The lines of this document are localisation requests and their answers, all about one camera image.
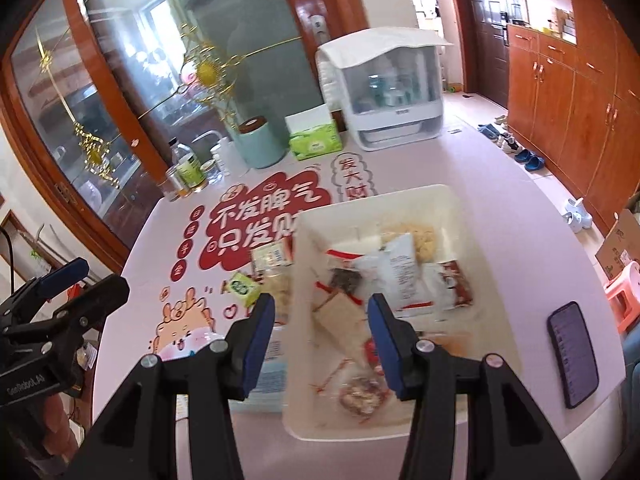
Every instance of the plastic bottle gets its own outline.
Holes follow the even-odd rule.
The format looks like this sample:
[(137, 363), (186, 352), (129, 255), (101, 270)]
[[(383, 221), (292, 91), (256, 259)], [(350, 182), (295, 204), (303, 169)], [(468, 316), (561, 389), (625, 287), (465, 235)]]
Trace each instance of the plastic bottle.
[(226, 137), (220, 136), (218, 145), (211, 149), (211, 155), (218, 163), (220, 171), (226, 176), (243, 176), (249, 171), (249, 167), (234, 143)]
[(200, 169), (200, 161), (193, 150), (185, 144), (179, 144), (175, 137), (169, 141), (169, 146), (175, 169), (185, 184), (194, 191), (204, 188), (207, 185), (207, 179)]

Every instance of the pink plastic stool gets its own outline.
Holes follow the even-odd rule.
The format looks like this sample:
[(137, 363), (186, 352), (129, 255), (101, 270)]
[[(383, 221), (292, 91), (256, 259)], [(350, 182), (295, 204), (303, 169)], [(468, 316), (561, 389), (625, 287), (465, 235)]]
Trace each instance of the pink plastic stool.
[(640, 265), (629, 262), (607, 285), (604, 293), (622, 334), (640, 316)]

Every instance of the blue slipper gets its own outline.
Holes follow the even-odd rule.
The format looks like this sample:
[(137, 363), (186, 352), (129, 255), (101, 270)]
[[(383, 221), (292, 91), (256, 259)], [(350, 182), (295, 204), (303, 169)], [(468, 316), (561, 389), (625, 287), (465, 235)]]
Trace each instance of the blue slipper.
[(482, 128), (482, 130), (480, 130), (480, 133), (483, 134), (487, 139), (492, 140), (493, 142), (495, 142), (496, 140), (498, 140), (498, 134), (494, 134), (489, 128), (487, 128), (486, 126), (484, 128)]
[(545, 159), (541, 156), (532, 156), (524, 166), (527, 171), (537, 171), (545, 167)]
[(529, 162), (534, 156), (536, 156), (535, 153), (530, 152), (529, 150), (522, 150), (520, 153), (518, 153), (513, 158), (514, 158), (514, 160), (516, 162), (519, 162), (521, 164), (525, 164), (525, 163)]
[(488, 128), (492, 133), (498, 135), (500, 131), (492, 124), (478, 124), (478, 130), (481, 132), (484, 128)]

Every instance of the blue gripper pad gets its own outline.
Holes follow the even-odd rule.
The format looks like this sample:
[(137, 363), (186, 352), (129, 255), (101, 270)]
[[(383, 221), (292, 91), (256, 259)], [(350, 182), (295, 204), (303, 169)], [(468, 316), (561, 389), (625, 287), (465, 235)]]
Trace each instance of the blue gripper pad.
[(421, 378), (414, 369), (413, 347), (418, 336), (413, 327), (394, 317), (383, 294), (370, 298), (367, 315), (386, 384), (398, 399), (415, 399)]
[(50, 272), (40, 280), (37, 286), (38, 297), (42, 300), (52, 300), (70, 286), (84, 280), (89, 274), (89, 264), (82, 258), (76, 258), (64, 267)]
[(254, 314), (259, 315), (255, 330), (242, 362), (242, 390), (244, 396), (248, 396), (255, 388), (267, 352), (271, 331), (275, 323), (276, 309), (270, 294), (261, 294), (254, 307)]

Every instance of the yellow-green package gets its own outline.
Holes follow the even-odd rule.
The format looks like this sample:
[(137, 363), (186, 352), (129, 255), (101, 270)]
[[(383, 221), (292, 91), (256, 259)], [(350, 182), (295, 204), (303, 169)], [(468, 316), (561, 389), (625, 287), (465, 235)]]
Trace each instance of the yellow-green package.
[(245, 308), (251, 307), (260, 296), (260, 285), (242, 272), (236, 272), (226, 282), (225, 290), (238, 298), (238, 303)]
[(325, 153), (339, 152), (342, 149), (342, 141), (332, 121), (330, 124), (293, 132), (289, 137), (289, 146), (297, 160), (305, 160)]

